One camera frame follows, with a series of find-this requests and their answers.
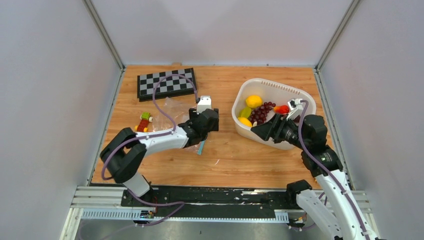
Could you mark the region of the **clear zip top bag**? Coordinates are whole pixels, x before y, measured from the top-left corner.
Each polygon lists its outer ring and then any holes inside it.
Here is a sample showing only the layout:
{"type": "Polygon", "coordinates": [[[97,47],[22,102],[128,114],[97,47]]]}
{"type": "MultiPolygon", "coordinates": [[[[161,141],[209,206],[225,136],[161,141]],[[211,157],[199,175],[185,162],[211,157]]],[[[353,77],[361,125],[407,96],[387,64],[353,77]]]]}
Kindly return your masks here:
{"type": "MultiPolygon", "coordinates": [[[[163,105],[160,105],[160,109],[170,116],[177,125],[186,122],[189,119],[189,109],[195,107],[194,103],[186,103],[169,97],[164,100],[163,105]]],[[[162,113],[153,116],[153,132],[171,129],[172,127],[173,123],[162,113]]],[[[204,145],[205,142],[202,141],[199,144],[187,147],[186,150],[200,156],[203,152],[204,145]]]]}

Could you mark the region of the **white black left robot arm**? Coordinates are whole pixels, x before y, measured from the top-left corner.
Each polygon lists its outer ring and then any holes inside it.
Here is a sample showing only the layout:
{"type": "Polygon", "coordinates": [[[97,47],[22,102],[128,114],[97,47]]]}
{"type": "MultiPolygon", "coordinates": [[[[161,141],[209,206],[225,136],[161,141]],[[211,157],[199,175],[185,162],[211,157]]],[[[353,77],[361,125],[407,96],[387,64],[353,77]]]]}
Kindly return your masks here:
{"type": "Polygon", "coordinates": [[[151,185],[138,172],[144,157],[171,149],[184,149],[198,145],[207,139],[210,132],[219,130],[219,110],[206,109],[197,113],[189,109],[189,119],[170,129],[156,132],[134,132],[123,128],[100,152],[102,171],[109,171],[117,184],[123,184],[134,194],[140,206],[149,206],[153,201],[151,185]]]}

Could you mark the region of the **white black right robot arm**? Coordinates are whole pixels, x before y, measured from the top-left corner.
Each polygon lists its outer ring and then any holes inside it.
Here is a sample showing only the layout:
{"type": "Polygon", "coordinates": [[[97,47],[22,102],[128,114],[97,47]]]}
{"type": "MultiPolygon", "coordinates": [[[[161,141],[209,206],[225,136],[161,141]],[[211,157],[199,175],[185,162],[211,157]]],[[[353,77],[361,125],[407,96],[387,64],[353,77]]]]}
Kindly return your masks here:
{"type": "Polygon", "coordinates": [[[327,145],[324,118],[309,114],[299,123],[276,114],[270,121],[252,127],[264,141],[287,142],[299,149],[305,167],[322,187],[331,209],[313,196],[306,180],[289,183],[286,204],[303,209],[330,240],[377,240],[377,233],[366,221],[351,192],[347,175],[336,152],[327,145]]]}

